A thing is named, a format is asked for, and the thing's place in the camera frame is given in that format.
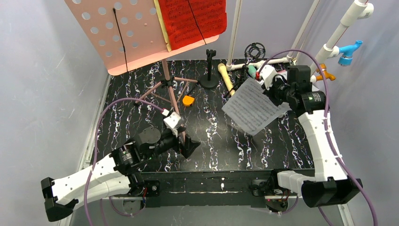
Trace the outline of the white sheet music page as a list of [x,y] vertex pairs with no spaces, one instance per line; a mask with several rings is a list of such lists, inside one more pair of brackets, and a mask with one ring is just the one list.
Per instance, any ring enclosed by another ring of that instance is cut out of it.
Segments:
[[255,136],[273,120],[291,109],[285,103],[275,106],[262,93],[261,85],[257,81],[247,79],[229,98],[222,110],[245,133]]

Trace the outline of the green microphone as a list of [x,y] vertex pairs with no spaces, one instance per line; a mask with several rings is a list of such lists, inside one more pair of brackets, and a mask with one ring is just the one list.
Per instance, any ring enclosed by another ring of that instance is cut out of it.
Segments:
[[253,65],[247,66],[247,72],[251,78],[256,79],[257,69]]

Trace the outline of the small black tripod stand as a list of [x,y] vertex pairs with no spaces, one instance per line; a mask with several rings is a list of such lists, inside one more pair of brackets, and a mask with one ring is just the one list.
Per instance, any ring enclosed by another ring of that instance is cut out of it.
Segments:
[[237,90],[245,82],[246,79],[251,78],[248,75],[247,66],[253,65],[255,68],[257,68],[255,64],[264,60],[265,52],[266,50],[264,45],[259,42],[251,43],[245,48],[244,57],[246,61],[241,68],[240,76],[237,77],[233,85],[234,90]]

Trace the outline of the cream yellow microphone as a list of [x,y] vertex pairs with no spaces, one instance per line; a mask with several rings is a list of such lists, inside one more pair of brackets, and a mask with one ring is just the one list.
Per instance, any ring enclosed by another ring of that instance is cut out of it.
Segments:
[[224,81],[224,83],[225,83],[225,85],[227,87],[228,94],[230,96],[234,95],[235,94],[235,90],[233,88],[233,83],[231,82],[231,79],[230,79],[230,77],[229,77],[229,75],[227,73],[226,65],[223,64],[223,63],[220,63],[220,64],[218,64],[217,69],[218,69],[218,72],[220,73],[220,75],[221,75],[221,77],[222,77],[222,79],[223,79],[223,81]]

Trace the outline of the black microphone stand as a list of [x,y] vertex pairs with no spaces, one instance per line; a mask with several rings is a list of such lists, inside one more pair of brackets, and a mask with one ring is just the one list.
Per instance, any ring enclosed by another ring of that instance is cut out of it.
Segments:
[[212,49],[207,49],[206,55],[207,74],[200,77],[199,83],[203,89],[213,89],[218,85],[217,78],[212,75],[212,58],[216,56],[216,51]]

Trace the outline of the pink music stand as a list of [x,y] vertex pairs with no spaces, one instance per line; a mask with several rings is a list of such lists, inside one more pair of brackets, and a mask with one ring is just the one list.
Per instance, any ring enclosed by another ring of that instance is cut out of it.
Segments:
[[168,51],[152,0],[67,0],[110,75],[166,60],[216,41],[213,36]]

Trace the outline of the red sheet music page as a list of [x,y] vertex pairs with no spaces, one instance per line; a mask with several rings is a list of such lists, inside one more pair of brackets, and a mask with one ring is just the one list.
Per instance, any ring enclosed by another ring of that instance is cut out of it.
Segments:
[[225,0],[159,0],[172,50],[225,32]]

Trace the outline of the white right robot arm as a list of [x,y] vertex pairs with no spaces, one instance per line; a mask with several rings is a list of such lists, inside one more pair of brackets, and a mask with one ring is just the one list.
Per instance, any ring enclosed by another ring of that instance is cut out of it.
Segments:
[[262,75],[263,93],[276,106],[289,105],[305,131],[314,162],[314,176],[309,177],[288,169],[271,174],[274,189],[290,190],[301,196],[310,208],[340,205],[355,197],[363,185],[344,170],[342,156],[336,146],[327,96],[312,89],[311,70],[306,65],[289,66],[283,76],[272,70]]

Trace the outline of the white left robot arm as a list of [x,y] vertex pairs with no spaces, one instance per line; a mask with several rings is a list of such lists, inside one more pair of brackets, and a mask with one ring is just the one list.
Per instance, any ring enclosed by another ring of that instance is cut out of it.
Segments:
[[145,181],[139,169],[168,150],[187,159],[199,146],[189,135],[181,141],[171,129],[148,127],[92,166],[64,178],[47,177],[41,189],[48,221],[62,220],[84,204],[114,195],[155,195],[155,184]]

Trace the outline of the right robot arm base mount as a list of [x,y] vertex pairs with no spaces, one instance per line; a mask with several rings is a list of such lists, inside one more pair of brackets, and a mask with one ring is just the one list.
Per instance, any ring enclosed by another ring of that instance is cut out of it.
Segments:
[[292,194],[291,190],[276,185],[271,178],[253,180],[249,190],[255,197],[264,197],[268,212],[278,216],[291,212],[299,202],[299,196],[296,195],[294,204],[289,207],[288,200]]

